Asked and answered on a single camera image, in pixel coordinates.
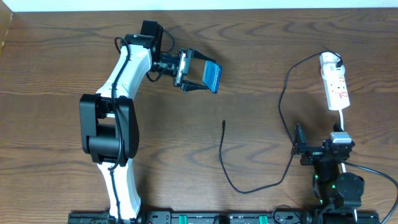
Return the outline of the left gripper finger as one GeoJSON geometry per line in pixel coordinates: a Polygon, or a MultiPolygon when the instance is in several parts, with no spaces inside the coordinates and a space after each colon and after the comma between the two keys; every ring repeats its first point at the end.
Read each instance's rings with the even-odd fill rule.
{"type": "Polygon", "coordinates": [[[195,49],[189,49],[188,51],[189,51],[191,58],[215,62],[215,59],[207,57],[206,55],[203,55],[202,53],[200,53],[199,51],[197,51],[195,49]]]}
{"type": "Polygon", "coordinates": [[[194,90],[207,90],[208,87],[206,85],[202,85],[190,80],[184,80],[182,82],[181,89],[183,91],[194,91],[194,90]]]}

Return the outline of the blue screen Galaxy smartphone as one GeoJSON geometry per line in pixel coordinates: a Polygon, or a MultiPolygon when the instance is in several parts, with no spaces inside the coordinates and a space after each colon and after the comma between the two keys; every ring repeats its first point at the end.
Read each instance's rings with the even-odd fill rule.
{"type": "Polygon", "coordinates": [[[215,62],[206,61],[202,82],[212,92],[217,93],[220,85],[222,66],[215,62]]]}

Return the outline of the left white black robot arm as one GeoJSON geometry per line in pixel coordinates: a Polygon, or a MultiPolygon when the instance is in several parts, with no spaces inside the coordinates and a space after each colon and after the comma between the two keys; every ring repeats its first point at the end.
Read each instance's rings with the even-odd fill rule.
{"type": "Polygon", "coordinates": [[[137,192],[133,161],[139,147],[134,98],[144,78],[170,76],[183,91],[217,93],[221,65],[195,49],[177,54],[161,49],[166,30],[144,21],[139,34],[114,38],[119,60],[107,81],[94,94],[80,98],[81,144],[103,174],[109,195],[109,223],[145,223],[137,192]]]}

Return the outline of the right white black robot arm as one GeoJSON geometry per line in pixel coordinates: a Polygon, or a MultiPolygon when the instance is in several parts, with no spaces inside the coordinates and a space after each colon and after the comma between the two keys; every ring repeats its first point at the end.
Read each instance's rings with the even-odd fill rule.
{"type": "Polygon", "coordinates": [[[301,125],[294,135],[293,155],[301,157],[302,166],[312,166],[313,190],[321,205],[305,211],[302,223],[355,223],[355,210],[361,206],[364,179],[351,172],[340,172],[339,165],[349,159],[355,146],[347,132],[337,125],[321,146],[309,146],[301,125]]]}

